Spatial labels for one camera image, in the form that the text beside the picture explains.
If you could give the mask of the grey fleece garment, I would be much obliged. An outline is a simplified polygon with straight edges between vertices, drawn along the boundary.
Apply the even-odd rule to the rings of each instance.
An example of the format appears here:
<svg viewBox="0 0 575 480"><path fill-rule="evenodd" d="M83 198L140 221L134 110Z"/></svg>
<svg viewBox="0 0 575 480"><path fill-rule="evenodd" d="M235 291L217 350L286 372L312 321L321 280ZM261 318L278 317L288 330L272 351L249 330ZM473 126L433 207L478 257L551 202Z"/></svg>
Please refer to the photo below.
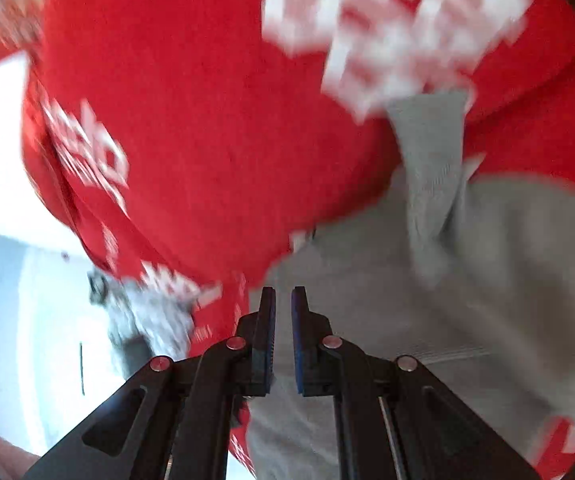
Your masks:
<svg viewBox="0 0 575 480"><path fill-rule="evenodd" d="M391 103L402 165L376 203L316 228L266 277L278 300L272 391L250 404L260 479L335 479L333 403L297 391L291 292L383 359L411 354L546 479L575 463L575 188L483 177L464 96Z"/></svg>

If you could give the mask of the red blanket with white lettering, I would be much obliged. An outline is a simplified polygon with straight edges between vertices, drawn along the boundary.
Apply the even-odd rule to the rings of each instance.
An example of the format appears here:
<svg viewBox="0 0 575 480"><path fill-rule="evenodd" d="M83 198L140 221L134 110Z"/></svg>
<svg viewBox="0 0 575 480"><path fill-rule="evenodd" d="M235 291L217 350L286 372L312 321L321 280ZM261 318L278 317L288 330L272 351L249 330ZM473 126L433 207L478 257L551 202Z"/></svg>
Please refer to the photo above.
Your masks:
<svg viewBox="0 0 575 480"><path fill-rule="evenodd" d="M39 29L26 173L119 324L176 360L384 195L391 103L461 92L481 176L575 188L568 0L44 0Z"/></svg>

